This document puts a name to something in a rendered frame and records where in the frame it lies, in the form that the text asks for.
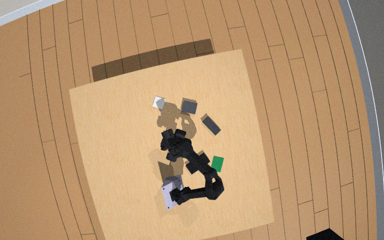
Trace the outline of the green rectangular block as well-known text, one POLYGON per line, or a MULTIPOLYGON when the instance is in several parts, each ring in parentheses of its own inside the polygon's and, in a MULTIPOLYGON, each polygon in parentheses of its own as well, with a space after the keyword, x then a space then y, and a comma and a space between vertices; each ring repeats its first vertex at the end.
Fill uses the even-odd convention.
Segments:
POLYGON ((223 161, 224 161, 224 158, 213 156, 211 167, 214 168, 217 172, 221 172, 223 161))

